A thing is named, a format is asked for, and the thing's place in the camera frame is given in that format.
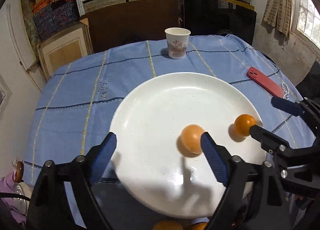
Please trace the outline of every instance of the white paper cup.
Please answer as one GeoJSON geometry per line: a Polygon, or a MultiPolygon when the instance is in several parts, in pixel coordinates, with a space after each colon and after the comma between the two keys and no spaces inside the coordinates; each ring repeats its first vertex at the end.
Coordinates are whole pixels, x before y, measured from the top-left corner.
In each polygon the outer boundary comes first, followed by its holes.
{"type": "Polygon", "coordinates": [[[190,31],[183,28],[168,28],[165,31],[169,57],[182,59],[186,56],[190,31]]]}

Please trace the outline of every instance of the purple cloth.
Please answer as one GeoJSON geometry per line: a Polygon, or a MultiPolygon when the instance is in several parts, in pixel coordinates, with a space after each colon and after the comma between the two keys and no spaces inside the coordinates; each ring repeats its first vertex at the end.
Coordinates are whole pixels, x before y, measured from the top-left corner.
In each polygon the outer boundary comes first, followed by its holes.
{"type": "MultiPolygon", "coordinates": [[[[15,172],[9,172],[6,177],[1,178],[0,180],[0,192],[4,193],[13,193],[13,185],[14,185],[14,176],[15,172]]],[[[10,210],[12,216],[19,224],[26,223],[26,216],[22,215],[18,212],[18,209],[14,206],[13,198],[2,198],[3,202],[8,205],[8,209],[10,210]]]]}

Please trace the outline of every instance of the red phone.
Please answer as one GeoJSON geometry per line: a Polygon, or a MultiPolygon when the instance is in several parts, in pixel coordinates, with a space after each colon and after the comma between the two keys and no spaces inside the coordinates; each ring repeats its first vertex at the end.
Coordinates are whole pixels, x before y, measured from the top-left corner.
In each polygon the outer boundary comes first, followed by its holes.
{"type": "Polygon", "coordinates": [[[282,88],[268,78],[265,74],[261,73],[258,69],[250,67],[247,72],[247,77],[252,79],[271,95],[283,98],[282,88]]]}

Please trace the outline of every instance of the wall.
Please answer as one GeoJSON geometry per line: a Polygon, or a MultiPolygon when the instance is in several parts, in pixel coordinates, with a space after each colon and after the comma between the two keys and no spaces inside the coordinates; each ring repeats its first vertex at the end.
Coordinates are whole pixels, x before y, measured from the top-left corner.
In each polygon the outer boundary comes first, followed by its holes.
{"type": "MultiPolygon", "coordinates": [[[[23,159],[29,127],[40,96],[40,92],[20,66],[8,28],[8,3],[11,5],[12,26],[18,48],[27,63],[35,60],[34,55],[30,53],[31,46],[27,43],[28,38],[22,24],[20,0],[6,0],[0,9],[0,75],[12,95],[0,118],[0,176],[11,170],[11,162],[16,156],[23,159]]],[[[39,70],[32,75],[39,87],[45,84],[39,70]]]]}
{"type": "Polygon", "coordinates": [[[256,30],[252,46],[269,56],[296,86],[310,71],[316,52],[295,34],[286,42],[284,35],[262,19],[268,0],[252,0],[257,12],[256,30]]]}

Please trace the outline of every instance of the orange ball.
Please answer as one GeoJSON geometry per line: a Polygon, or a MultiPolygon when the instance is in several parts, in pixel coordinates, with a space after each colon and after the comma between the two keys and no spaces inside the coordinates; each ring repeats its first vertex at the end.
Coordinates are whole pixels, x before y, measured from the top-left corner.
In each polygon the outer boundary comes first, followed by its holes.
{"type": "Polygon", "coordinates": [[[191,226],[190,230],[204,230],[208,223],[199,223],[191,226]]]}
{"type": "Polygon", "coordinates": [[[200,139],[204,129],[196,124],[190,124],[185,127],[181,133],[180,139],[185,148],[191,153],[202,153],[200,139]]]}
{"type": "Polygon", "coordinates": [[[251,115],[241,114],[235,120],[235,130],[244,137],[250,135],[250,127],[256,125],[256,120],[251,115]]]}
{"type": "Polygon", "coordinates": [[[183,230],[183,228],[175,221],[164,220],[156,223],[152,230],[183,230]]]}

